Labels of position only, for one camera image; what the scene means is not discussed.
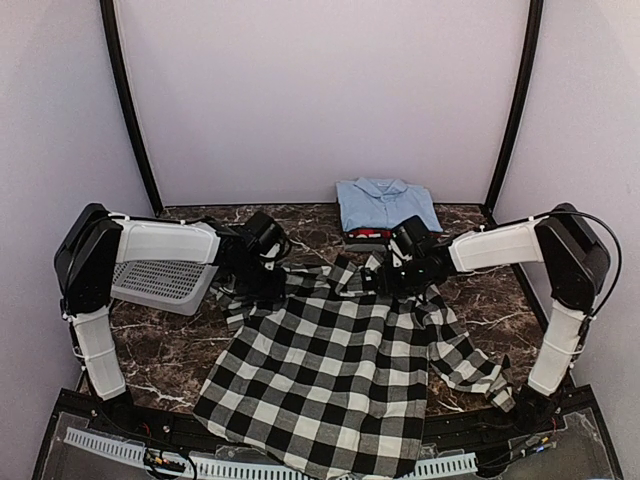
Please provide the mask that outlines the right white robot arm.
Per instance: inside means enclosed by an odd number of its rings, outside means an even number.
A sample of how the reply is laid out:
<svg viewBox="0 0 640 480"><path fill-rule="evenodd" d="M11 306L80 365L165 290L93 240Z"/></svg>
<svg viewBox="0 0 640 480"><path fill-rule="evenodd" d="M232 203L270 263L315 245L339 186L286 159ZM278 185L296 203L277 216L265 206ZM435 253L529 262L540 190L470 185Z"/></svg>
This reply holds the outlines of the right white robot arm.
<svg viewBox="0 0 640 480"><path fill-rule="evenodd" d="M400 298L420 295L454 276L529 264L546 275L551 310L527 384L551 396L581 355L590 325L622 273L621 243L600 218L561 203L537 215L438 239L414 216L392 230L380 266L370 268L364 281Z"/></svg>

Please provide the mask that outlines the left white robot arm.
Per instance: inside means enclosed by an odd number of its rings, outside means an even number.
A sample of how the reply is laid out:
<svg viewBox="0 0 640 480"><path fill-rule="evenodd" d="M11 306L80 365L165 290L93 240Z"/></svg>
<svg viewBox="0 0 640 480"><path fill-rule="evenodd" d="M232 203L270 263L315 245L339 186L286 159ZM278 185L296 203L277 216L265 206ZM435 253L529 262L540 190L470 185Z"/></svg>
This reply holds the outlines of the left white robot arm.
<svg viewBox="0 0 640 480"><path fill-rule="evenodd" d="M103 421L120 436L141 427L140 412L119 398L126 390L110 327L112 280L117 265L186 262L231 275L240 292L259 300L284 294L286 274L278 262L291 250L283 228L257 212L243 224L211 217L166 220L84 207L54 255L61 317L70 325L81 364L98 398Z"/></svg>

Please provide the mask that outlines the black white plaid shirt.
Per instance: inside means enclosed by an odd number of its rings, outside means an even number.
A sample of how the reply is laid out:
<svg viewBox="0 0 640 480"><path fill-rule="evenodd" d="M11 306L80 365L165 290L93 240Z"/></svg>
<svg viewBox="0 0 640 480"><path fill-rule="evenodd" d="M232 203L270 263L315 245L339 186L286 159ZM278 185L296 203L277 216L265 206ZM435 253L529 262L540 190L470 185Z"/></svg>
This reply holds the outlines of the black white plaid shirt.
<svg viewBox="0 0 640 480"><path fill-rule="evenodd" d="M422 446L428 376L510 411L500 364L476 348L435 287L420 297L378 294L344 257L286 267L284 298L218 295L234 329L194 407L212 434L259 449L317 479L394 478Z"/></svg>

